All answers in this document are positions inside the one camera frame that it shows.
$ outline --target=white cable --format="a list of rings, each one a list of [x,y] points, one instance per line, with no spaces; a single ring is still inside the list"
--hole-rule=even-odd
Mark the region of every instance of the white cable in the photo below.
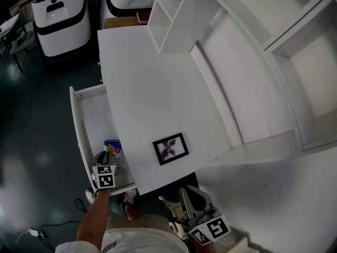
[[[29,233],[29,230],[28,230],[28,231],[26,231],[26,232],[24,232],[24,233],[22,233],[22,234],[20,234],[20,236],[19,236],[18,240],[17,240],[15,243],[19,242],[19,241],[20,241],[20,238],[21,238],[21,236],[22,236],[23,234],[25,234],[25,233]]]

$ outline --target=drawer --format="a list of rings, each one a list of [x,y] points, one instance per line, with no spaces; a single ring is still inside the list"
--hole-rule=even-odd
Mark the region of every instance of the drawer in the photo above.
[[[84,168],[92,184],[93,158],[104,150],[104,140],[119,139],[112,117],[105,85],[75,91],[70,87],[75,131]],[[123,167],[117,168],[116,187],[110,196],[136,188],[136,184],[122,153]]]

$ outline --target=shorts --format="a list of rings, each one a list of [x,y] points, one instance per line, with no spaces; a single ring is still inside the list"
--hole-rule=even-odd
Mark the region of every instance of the shorts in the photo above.
[[[129,221],[110,211],[107,218],[106,230],[115,228],[152,228],[175,234],[169,225],[169,221],[162,216],[141,215],[135,220]]]

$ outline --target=reflective floor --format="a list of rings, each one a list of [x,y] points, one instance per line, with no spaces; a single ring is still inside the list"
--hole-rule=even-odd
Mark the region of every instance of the reflective floor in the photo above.
[[[50,252],[29,228],[80,220],[74,200],[88,207],[84,189],[90,183],[74,130],[69,87],[100,84],[98,56],[51,73],[38,48],[20,52],[21,73],[12,56],[0,58],[0,244],[12,252]],[[74,240],[78,224],[45,227],[49,242]]]

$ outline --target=black picture frame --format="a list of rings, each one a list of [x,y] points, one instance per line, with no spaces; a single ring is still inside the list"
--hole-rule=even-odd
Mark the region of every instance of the black picture frame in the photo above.
[[[169,141],[169,140],[171,140],[171,139],[176,139],[176,138],[180,138],[181,143],[182,143],[182,145],[183,145],[183,148],[184,148],[185,152],[182,153],[182,154],[176,155],[175,157],[172,157],[172,158],[163,160],[163,159],[162,159],[162,155],[160,154],[160,151],[159,151],[159,148],[158,148],[158,144],[163,143],[163,142],[165,142],[165,141]],[[187,149],[187,146],[186,146],[186,143],[185,143],[185,140],[184,140],[184,137],[183,137],[183,134],[182,134],[182,133],[179,133],[179,134],[176,134],[176,135],[172,135],[172,136],[169,136],[169,137],[167,137],[167,138],[164,138],[164,139],[161,139],[161,140],[152,142],[152,144],[153,144],[154,150],[155,150],[155,152],[156,152],[156,155],[157,155],[157,157],[158,157],[158,160],[159,160],[159,164],[160,164],[160,165],[167,164],[167,163],[169,163],[169,162],[171,162],[171,161],[174,161],[174,160],[176,160],[176,159],[178,159],[178,158],[182,158],[182,157],[184,157],[184,156],[186,156],[186,155],[189,154],[189,151],[188,151],[188,149]]]

